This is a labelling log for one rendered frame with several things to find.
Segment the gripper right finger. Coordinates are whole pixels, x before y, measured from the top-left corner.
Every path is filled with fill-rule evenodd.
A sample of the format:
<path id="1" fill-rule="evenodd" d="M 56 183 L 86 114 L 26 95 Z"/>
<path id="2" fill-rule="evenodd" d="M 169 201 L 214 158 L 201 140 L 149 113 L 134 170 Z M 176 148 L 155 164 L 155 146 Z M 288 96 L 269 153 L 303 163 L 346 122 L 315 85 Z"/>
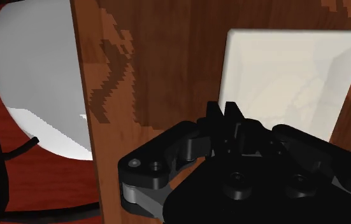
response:
<path id="1" fill-rule="evenodd" d="M 226 102 L 224 115 L 231 126 L 230 141 L 238 153 L 288 154 L 304 170 L 336 179 L 351 193 L 351 151 L 290 125 L 278 124 L 268 130 L 260 121 L 245 118 L 235 102 Z"/>

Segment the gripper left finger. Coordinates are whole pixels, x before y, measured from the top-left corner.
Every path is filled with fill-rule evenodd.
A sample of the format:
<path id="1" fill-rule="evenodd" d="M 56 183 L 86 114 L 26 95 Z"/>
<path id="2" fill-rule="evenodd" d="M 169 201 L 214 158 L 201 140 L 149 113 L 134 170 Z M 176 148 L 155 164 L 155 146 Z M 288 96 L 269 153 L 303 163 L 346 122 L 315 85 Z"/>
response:
<path id="1" fill-rule="evenodd" d="M 182 121 L 118 161 L 121 206 L 131 214 L 164 221 L 164 203 L 172 192 L 169 182 L 198 158 L 213 154 L 210 129 L 223 115 L 215 101 L 196 122 Z"/>

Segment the white rectangular block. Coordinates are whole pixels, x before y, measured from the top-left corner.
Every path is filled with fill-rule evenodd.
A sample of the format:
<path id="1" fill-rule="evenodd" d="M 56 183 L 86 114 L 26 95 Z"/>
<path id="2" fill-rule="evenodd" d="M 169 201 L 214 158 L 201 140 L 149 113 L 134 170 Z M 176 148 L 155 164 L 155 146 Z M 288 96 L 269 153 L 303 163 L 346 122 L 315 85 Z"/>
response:
<path id="1" fill-rule="evenodd" d="M 267 129 L 287 124 L 329 141 L 351 86 L 351 31 L 231 29 L 218 104 Z"/>

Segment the brown wooden table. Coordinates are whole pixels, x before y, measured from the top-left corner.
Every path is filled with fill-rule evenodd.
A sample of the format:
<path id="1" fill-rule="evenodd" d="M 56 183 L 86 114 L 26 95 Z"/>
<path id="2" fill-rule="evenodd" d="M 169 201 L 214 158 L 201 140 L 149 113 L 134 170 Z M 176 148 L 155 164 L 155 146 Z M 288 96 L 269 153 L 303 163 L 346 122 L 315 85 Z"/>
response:
<path id="1" fill-rule="evenodd" d="M 351 0 L 70 0 L 101 215 L 161 224 L 120 205 L 117 162 L 218 97 L 232 28 L 351 30 Z M 331 142 L 351 151 L 351 87 Z"/>

